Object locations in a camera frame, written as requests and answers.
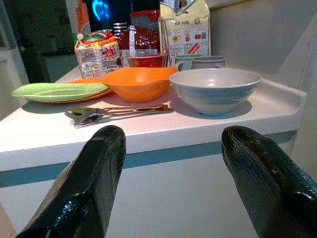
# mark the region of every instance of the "gray cup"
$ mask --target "gray cup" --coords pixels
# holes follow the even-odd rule
[[[202,55],[181,55],[175,56],[175,65],[178,66],[179,71],[192,69],[192,59],[201,57]]]
[[[225,66],[226,59],[223,56],[202,56],[192,59],[193,66],[195,68],[223,68]]]

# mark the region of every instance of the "fork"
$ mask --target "fork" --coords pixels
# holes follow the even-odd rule
[[[74,120],[74,126],[96,123],[107,116],[108,120],[122,119],[128,117],[142,116],[155,113],[171,113],[173,109],[168,105],[158,104],[147,107],[126,107],[126,108],[69,108],[65,114]]]

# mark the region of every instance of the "light green plate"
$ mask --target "light green plate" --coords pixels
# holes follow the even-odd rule
[[[65,102],[84,99],[107,89],[102,83],[30,83],[14,90],[12,95],[37,102]]]

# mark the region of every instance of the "food package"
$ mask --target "food package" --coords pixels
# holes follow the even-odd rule
[[[83,78],[99,77],[122,67],[119,43],[110,30],[77,34],[75,55]]]
[[[123,66],[129,66],[127,56],[148,56],[160,52],[159,31],[151,28],[130,26],[118,37]]]
[[[178,55],[210,55],[210,11],[204,0],[194,0],[178,12],[166,3],[159,5],[160,50],[169,53],[170,65]]]

